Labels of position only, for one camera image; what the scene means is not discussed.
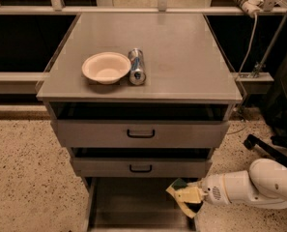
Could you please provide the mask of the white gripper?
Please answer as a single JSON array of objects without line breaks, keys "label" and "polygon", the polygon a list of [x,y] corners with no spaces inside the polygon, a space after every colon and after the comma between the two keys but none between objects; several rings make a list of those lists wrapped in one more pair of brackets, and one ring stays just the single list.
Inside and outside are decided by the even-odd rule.
[{"label": "white gripper", "polygon": [[174,197],[178,202],[183,203],[199,204],[205,199],[213,205],[228,204],[223,175],[221,174],[208,176],[202,181],[189,182],[186,188],[178,189]]}]

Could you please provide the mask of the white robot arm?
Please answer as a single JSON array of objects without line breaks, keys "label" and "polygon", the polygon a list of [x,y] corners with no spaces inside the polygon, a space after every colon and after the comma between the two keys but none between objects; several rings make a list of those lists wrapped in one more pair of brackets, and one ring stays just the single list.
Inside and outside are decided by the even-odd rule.
[{"label": "white robot arm", "polygon": [[248,170],[208,176],[187,183],[177,179],[166,190],[182,211],[192,218],[189,204],[244,203],[264,209],[287,208],[287,167],[272,159],[257,159]]}]

